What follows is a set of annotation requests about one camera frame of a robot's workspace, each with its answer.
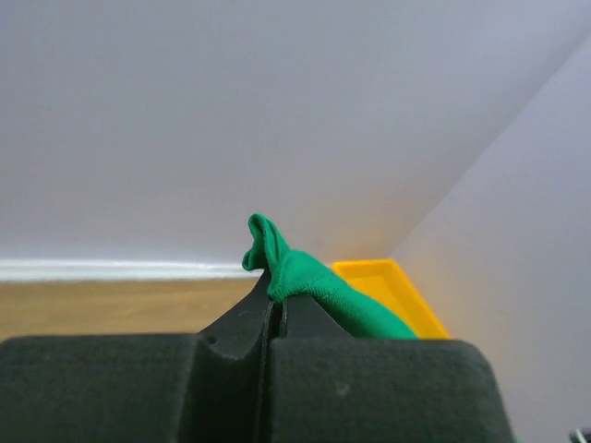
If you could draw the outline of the yellow plastic tray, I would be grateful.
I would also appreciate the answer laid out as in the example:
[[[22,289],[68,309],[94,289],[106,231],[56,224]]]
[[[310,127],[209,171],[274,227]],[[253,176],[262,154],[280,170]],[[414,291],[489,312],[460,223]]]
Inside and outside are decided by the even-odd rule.
[[[337,261],[332,270],[390,309],[421,339],[450,339],[428,303],[391,258]]]

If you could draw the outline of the green t shirt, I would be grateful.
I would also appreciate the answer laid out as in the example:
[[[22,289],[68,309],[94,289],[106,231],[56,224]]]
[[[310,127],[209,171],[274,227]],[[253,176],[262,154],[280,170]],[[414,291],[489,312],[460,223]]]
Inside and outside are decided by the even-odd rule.
[[[242,259],[246,271],[270,274],[267,294],[281,303],[310,295],[346,332],[360,339],[412,340],[416,334],[391,310],[350,286],[310,254],[292,248],[262,214],[247,221],[252,246]]]

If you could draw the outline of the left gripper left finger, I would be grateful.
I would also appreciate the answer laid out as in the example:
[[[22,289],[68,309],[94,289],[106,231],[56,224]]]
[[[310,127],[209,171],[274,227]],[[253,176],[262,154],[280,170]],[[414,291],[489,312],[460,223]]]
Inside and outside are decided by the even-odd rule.
[[[198,333],[27,336],[1,345],[5,442],[253,442],[270,278]]]

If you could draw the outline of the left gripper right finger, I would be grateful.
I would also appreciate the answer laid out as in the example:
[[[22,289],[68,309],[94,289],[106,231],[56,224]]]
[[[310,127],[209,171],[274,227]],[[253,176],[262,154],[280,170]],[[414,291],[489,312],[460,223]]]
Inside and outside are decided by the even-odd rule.
[[[308,295],[268,346],[265,442],[513,442],[493,370],[458,340],[358,339]]]

